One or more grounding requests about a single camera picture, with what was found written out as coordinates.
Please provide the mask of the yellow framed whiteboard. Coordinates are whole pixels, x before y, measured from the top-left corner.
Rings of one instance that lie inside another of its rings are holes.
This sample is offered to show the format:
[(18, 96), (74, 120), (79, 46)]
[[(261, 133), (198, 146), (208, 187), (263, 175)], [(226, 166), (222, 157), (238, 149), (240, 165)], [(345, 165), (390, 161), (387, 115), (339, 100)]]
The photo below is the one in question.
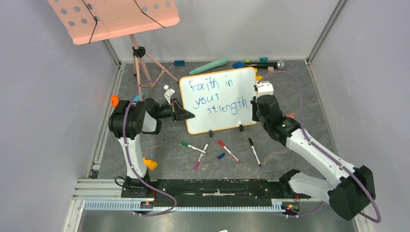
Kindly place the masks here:
[(251, 100), (256, 71), (246, 67), (185, 76), (179, 80), (183, 108), (194, 118), (186, 121), (195, 135), (254, 125)]

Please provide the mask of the blue marker cap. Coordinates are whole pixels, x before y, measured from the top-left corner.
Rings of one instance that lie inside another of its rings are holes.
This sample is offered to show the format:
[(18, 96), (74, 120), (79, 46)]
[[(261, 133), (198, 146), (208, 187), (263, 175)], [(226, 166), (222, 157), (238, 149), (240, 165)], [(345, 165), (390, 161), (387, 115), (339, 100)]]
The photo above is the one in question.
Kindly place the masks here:
[(221, 153), (220, 155), (217, 156), (217, 159), (222, 159), (225, 156), (225, 153)]

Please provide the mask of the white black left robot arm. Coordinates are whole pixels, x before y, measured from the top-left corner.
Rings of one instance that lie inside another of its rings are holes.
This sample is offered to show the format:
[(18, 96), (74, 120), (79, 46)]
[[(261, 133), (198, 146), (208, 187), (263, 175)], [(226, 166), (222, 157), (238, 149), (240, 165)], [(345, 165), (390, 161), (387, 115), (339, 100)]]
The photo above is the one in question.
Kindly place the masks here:
[(119, 100), (108, 121), (109, 130), (121, 144), (127, 165), (124, 187), (130, 187), (140, 197), (152, 191), (149, 174), (143, 160), (140, 135), (158, 135), (161, 119), (171, 118), (174, 122), (195, 118), (195, 114), (184, 109), (177, 98), (162, 105), (153, 98), (130, 102)]

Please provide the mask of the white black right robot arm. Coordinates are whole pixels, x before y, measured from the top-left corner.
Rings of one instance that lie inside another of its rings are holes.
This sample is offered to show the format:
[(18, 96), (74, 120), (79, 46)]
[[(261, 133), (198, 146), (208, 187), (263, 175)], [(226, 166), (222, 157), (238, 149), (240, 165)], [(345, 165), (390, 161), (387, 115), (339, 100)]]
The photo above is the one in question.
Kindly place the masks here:
[(282, 114), (275, 96), (253, 97), (251, 104), (252, 119), (262, 124), (270, 138), (296, 152), (324, 176), (319, 179), (292, 169), (279, 179), (283, 196), (304, 194), (316, 198), (345, 220), (356, 215), (371, 219), (362, 212), (371, 205), (376, 213), (373, 221), (381, 221), (373, 173), (368, 167), (357, 168), (321, 145), (299, 122)]

